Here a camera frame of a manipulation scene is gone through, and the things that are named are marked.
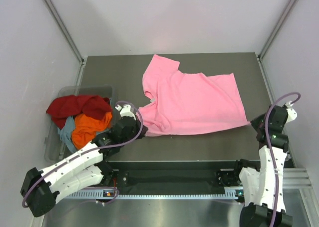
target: clear plastic bin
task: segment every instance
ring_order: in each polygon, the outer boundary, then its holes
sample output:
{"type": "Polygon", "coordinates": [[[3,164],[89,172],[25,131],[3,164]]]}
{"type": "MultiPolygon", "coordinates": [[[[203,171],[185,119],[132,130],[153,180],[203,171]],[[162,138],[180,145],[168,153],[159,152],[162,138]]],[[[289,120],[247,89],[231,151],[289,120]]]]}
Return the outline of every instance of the clear plastic bin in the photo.
{"type": "MultiPolygon", "coordinates": [[[[102,97],[108,97],[110,98],[112,110],[115,110],[114,105],[116,102],[116,95],[115,90],[111,85],[68,86],[62,88],[59,91],[58,97],[71,94],[100,95],[102,97]]],[[[45,160],[50,163],[56,163],[71,154],[66,145],[60,140],[60,136],[58,135],[57,131],[57,126],[54,123],[51,124],[49,136],[45,140],[45,145],[45,160]]]]}

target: t-shirt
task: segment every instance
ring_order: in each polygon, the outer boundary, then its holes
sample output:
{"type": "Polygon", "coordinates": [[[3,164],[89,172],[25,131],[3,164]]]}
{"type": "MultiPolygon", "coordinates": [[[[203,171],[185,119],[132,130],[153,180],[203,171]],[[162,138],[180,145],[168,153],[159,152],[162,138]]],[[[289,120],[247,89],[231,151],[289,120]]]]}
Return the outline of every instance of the t-shirt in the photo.
{"type": "Polygon", "coordinates": [[[140,107],[146,136],[195,135],[248,125],[234,74],[184,74],[180,62],[154,55],[143,74],[140,107]]]}

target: cable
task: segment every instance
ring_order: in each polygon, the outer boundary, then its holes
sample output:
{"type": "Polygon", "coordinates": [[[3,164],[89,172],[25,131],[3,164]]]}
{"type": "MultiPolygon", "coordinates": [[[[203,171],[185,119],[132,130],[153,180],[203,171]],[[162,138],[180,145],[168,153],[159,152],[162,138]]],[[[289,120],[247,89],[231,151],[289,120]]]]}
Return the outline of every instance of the cable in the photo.
{"type": "MultiPolygon", "coordinates": [[[[132,107],[132,108],[137,112],[137,114],[139,115],[140,122],[141,122],[141,126],[140,126],[140,129],[139,129],[138,133],[136,134],[136,136],[133,137],[131,140],[126,141],[126,142],[124,142],[124,143],[115,144],[115,145],[109,145],[109,146],[101,146],[101,147],[97,147],[97,148],[93,148],[93,149],[87,150],[87,151],[81,153],[81,155],[85,155],[85,154],[87,154],[87,153],[89,153],[89,152],[91,152],[91,151],[96,151],[96,150],[100,150],[100,149],[121,147],[121,146],[130,144],[131,142],[133,142],[134,140],[136,140],[136,139],[140,136],[140,134],[141,134],[141,132],[142,132],[142,129],[143,129],[143,118],[142,118],[142,115],[141,115],[140,111],[139,111],[132,103],[130,103],[130,102],[127,102],[127,101],[118,101],[118,102],[116,102],[116,105],[119,104],[119,103],[125,103],[125,104],[131,105],[131,107],[132,107]]],[[[74,160],[77,159],[78,157],[80,157],[80,156],[79,156],[79,155],[74,156],[73,158],[71,158],[71,159],[69,160],[69,162],[74,161],[74,160]]],[[[66,164],[68,164],[68,162],[66,162],[66,161],[63,162],[61,165],[59,165],[59,166],[53,168],[51,171],[49,171],[48,173],[46,173],[45,175],[43,175],[39,180],[37,180],[37,181],[31,186],[31,188],[26,192],[26,194],[25,194],[25,196],[24,196],[24,198],[23,198],[23,200],[22,200],[22,206],[23,206],[24,208],[28,208],[28,205],[26,204],[26,200],[28,199],[28,197],[29,197],[29,195],[31,194],[31,192],[37,187],[37,185],[39,185],[40,182],[43,181],[46,177],[48,177],[49,175],[51,175],[53,172],[59,170],[60,168],[62,168],[62,167],[65,166],[66,164]]]]}
{"type": "Polygon", "coordinates": [[[82,201],[82,202],[80,202],[80,203],[78,203],[77,205],[75,205],[75,206],[73,206],[73,207],[71,207],[70,209],[68,209],[65,213],[64,213],[64,215],[62,215],[62,216],[60,216],[58,219],[57,218],[55,218],[55,217],[53,217],[53,214],[52,214],[52,211],[50,211],[49,212],[49,216],[50,216],[50,218],[51,218],[51,220],[53,221],[53,222],[59,222],[61,219],[63,219],[67,214],[69,214],[70,212],[72,212],[75,208],[78,208],[80,205],[82,205],[82,204],[85,204],[85,203],[101,203],[101,205],[102,206],[104,206],[104,205],[108,205],[108,204],[110,204],[110,203],[112,203],[114,200],[115,200],[115,198],[120,194],[120,191],[118,190],[118,189],[116,189],[116,188],[114,188],[114,187],[109,187],[109,186],[106,186],[106,187],[91,187],[91,188],[84,188],[84,190],[100,190],[100,189],[109,189],[109,190],[113,190],[114,192],[115,192],[115,195],[114,195],[114,197],[110,200],[110,201],[108,201],[108,202],[100,202],[100,201],[97,201],[97,200],[87,200],[87,201],[82,201]]]}
{"type": "MultiPolygon", "coordinates": [[[[265,131],[266,131],[266,140],[267,140],[267,145],[268,145],[268,148],[270,150],[270,155],[271,155],[271,159],[273,161],[273,166],[274,166],[274,170],[277,169],[277,164],[276,164],[276,159],[275,159],[275,155],[274,155],[274,151],[273,151],[273,148],[272,148],[272,145],[271,145],[271,141],[270,141],[270,137],[269,137],[269,131],[268,131],[268,122],[269,122],[269,116],[270,116],[270,113],[271,111],[273,110],[273,108],[275,107],[275,105],[281,101],[282,99],[290,96],[290,95],[298,95],[298,97],[293,100],[291,102],[291,104],[295,103],[296,101],[298,101],[301,97],[301,94],[298,93],[298,92],[291,92],[291,93],[288,93],[288,94],[285,94],[283,96],[281,96],[280,98],[278,98],[271,106],[270,108],[268,109],[267,113],[266,113],[266,118],[265,118],[265,131]]],[[[278,175],[275,174],[275,200],[274,200],[274,207],[273,207],[273,214],[272,214],[272,217],[271,217],[271,221],[270,221],[270,224],[269,224],[269,227],[274,227],[274,224],[275,224],[275,219],[276,219],[276,213],[277,213],[277,205],[278,205],[278,195],[279,195],[279,177],[278,175]]]]}

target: metal table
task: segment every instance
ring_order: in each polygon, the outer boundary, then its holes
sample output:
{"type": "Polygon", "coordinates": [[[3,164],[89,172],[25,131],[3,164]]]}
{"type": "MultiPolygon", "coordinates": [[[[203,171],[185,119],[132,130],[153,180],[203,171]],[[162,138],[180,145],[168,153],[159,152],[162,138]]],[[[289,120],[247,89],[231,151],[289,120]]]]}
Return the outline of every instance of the metal table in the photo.
{"type": "MultiPolygon", "coordinates": [[[[234,73],[248,120],[264,113],[270,100],[254,53],[169,54],[184,73],[207,76],[234,73]]],[[[149,102],[142,75],[152,55],[88,57],[82,85],[112,84],[119,100],[137,107],[149,102]]],[[[250,126],[196,136],[149,137],[122,148],[111,161],[230,161],[257,160],[256,133],[250,126]]]]}

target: black base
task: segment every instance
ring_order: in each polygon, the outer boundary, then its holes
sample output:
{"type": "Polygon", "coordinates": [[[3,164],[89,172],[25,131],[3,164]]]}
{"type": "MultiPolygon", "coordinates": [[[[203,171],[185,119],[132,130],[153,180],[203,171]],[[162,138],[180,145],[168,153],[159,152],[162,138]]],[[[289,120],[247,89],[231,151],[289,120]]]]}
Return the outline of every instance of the black base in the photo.
{"type": "MultiPolygon", "coordinates": [[[[271,221],[273,210],[266,206],[257,206],[250,203],[240,213],[239,227],[268,227],[271,221]]],[[[276,213],[274,227],[291,227],[293,218],[284,213],[276,213]]]]}

